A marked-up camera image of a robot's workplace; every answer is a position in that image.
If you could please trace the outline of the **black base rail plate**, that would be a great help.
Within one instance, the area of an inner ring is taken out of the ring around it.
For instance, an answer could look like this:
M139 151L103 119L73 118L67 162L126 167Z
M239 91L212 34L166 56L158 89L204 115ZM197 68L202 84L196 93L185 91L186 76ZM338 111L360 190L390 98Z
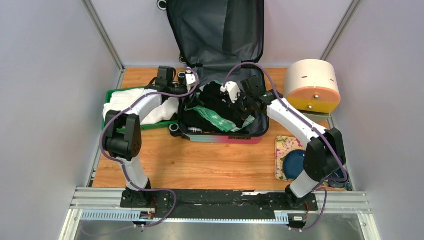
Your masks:
M195 190L134 191L121 194L121 208L144 209L153 217L166 220L271 220L277 211L317 211L311 193L293 200L284 191Z

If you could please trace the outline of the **round pastel drawer cabinet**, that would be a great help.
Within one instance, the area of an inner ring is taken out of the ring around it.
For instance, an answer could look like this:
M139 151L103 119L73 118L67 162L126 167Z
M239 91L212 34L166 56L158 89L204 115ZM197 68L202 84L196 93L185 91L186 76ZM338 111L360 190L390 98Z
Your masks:
M283 96L313 122L327 121L341 102L333 65L320 59L293 63L284 75Z

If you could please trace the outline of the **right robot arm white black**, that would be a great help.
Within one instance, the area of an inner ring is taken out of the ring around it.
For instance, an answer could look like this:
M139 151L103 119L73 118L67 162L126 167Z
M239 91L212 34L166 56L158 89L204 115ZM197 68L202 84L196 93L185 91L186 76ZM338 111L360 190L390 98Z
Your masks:
M326 129L295 109L276 89L265 91L252 78L235 84L229 97L241 113L262 112L291 132L305 147L303 169L300 175L285 188L285 203L299 209L306 198L324 181L335 181L331 175L338 170L338 181L349 179L346 169L345 147L342 133L335 127Z

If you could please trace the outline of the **floral pattern tray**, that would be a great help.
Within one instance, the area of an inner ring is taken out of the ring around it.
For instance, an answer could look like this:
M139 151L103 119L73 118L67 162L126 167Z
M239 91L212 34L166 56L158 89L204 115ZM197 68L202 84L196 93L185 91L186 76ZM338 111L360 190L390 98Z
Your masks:
M293 182L294 180L286 179L283 173L283 160L285 156L293 150L304 150L301 142L296 137L278 136L275 140L275 165L274 175L277 179L286 182Z

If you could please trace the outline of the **white cloth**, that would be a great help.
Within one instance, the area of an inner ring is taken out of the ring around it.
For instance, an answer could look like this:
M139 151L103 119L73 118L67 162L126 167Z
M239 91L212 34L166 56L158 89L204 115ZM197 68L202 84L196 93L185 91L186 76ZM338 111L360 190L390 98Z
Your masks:
M144 88L133 88L124 91L115 91L111 95L109 102L103 105L102 116L105 119L108 111L122 111L133 104L140 96L152 93L152 89L145 90ZM140 117L141 125L154 125L161 121L170 120L179 108L179 100L175 97L169 97L164 102L161 102L156 108L151 105L146 106L146 103L151 103L152 100L158 97L163 98L161 94L154 94L143 98L135 107L126 112L126 114L136 114Z

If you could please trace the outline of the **dark blue plate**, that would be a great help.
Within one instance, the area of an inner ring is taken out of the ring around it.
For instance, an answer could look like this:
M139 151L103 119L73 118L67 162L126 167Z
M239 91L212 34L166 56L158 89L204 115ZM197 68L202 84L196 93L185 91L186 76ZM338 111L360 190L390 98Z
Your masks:
M306 151L296 149L290 151L283 160L282 170L288 180L296 180L304 170L304 159Z

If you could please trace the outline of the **black clothing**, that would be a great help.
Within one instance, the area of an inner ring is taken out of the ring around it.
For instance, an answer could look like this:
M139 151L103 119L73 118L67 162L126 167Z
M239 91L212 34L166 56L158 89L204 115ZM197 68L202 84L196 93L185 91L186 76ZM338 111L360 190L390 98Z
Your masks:
M193 110L185 111L186 108L194 108L197 106L205 107L210 110L214 110L221 117L234 121L238 127L242 126L242 120L246 120L248 115L240 115L236 113L230 107L230 100L226 100L221 92L221 84L212 82L198 89L183 101L182 113L180 116L180 122L186 125L188 128L195 127L200 128L206 132L225 133L220 131L217 127L201 118L201 116Z

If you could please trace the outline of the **green tie-dye garment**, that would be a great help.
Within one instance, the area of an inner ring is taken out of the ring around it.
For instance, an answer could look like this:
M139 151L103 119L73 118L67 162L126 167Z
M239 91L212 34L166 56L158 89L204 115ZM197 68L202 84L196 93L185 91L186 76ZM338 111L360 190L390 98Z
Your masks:
M203 106L195 106L192 108L185 108L185 111L195 111L200 115L201 118L211 123L214 127L218 128L222 132L238 132L247 126L251 125L256 119L249 115L246 120L242 120L242 126L238 127L232 120L221 117L217 112L212 109L208 109Z

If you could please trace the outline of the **small round tin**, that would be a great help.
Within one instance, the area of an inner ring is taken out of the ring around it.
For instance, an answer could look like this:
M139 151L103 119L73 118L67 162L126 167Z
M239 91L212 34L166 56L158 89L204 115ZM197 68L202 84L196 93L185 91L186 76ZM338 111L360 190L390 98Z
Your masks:
M201 128L198 128L198 127L189 127L187 130L191 134L201 134L201 133L203 133L203 130Z

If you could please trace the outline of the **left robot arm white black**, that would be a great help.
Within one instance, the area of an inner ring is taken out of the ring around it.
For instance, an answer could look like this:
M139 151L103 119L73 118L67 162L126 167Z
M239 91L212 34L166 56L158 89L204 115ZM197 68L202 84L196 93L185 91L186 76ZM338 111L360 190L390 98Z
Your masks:
M104 118L100 151L106 158L120 165L126 184L123 198L134 200L142 208L152 203L155 190L140 160L141 123L168 98L182 98L190 93L187 84L174 83L177 76L175 68L159 66L157 76L135 99L122 110L109 110Z

